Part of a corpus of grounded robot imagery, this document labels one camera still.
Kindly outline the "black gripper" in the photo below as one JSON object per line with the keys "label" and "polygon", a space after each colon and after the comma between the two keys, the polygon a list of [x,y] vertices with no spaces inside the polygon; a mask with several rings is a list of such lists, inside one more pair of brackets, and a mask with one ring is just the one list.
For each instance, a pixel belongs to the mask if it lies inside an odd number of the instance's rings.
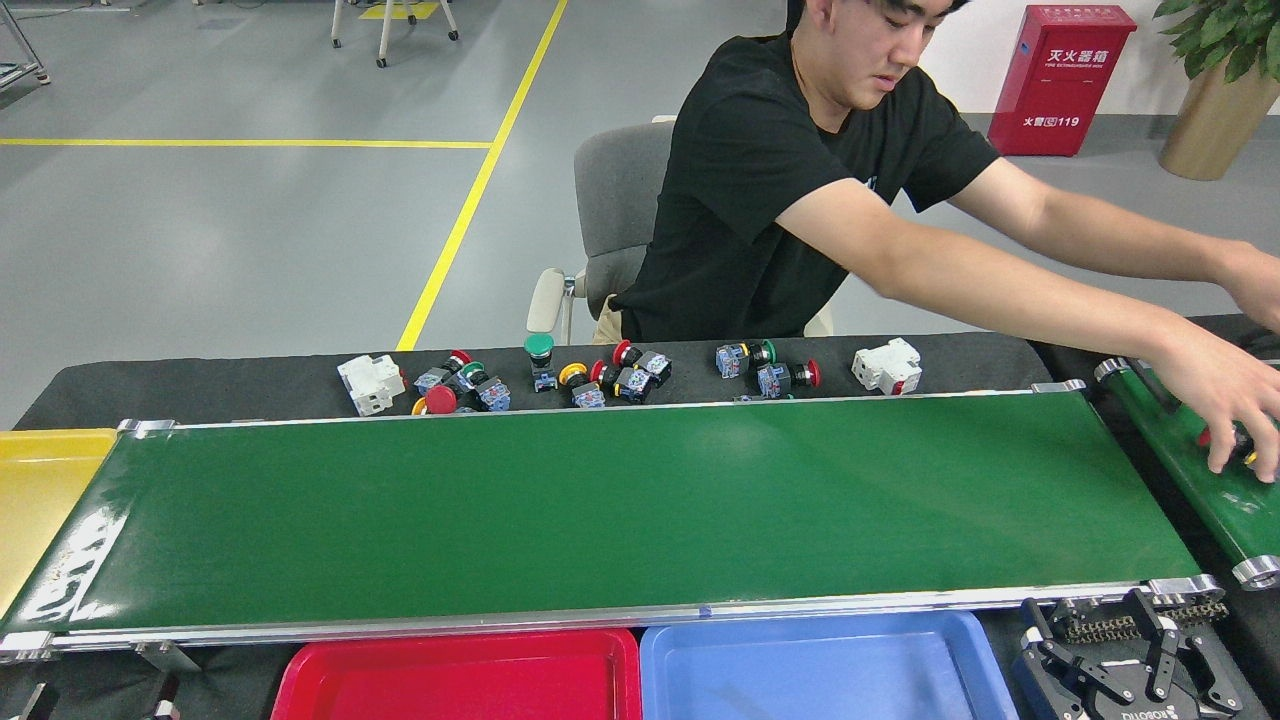
{"label": "black gripper", "polygon": [[1260,708],[1234,661],[1208,638],[1228,615],[1224,603],[1166,603],[1129,591],[1125,610],[1147,647],[1146,674],[1133,691],[1056,639],[1038,600],[1023,600],[1028,628],[1012,673],[1038,717],[1247,719]]}

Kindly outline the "person's right hand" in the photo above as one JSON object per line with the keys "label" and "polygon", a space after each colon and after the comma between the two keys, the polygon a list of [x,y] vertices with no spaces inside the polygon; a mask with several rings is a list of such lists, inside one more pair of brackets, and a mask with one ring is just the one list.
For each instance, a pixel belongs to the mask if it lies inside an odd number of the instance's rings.
{"label": "person's right hand", "polygon": [[1167,391],[1210,432],[1207,466],[1220,473],[1236,446],[1236,428],[1253,441],[1258,482],[1277,479],[1277,370],[1181,316],[1161,320],[1144,357]]}

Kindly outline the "person's left hand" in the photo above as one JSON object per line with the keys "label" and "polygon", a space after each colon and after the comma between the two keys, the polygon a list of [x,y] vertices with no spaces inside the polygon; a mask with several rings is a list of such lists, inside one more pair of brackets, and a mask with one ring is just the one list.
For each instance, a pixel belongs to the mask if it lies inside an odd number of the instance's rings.
{"label": "person's left hand", "polygon": [[1233,241],[1220,258],[1216,283],[1253,322],[1279,333],[1279,259],[1244,241]]}

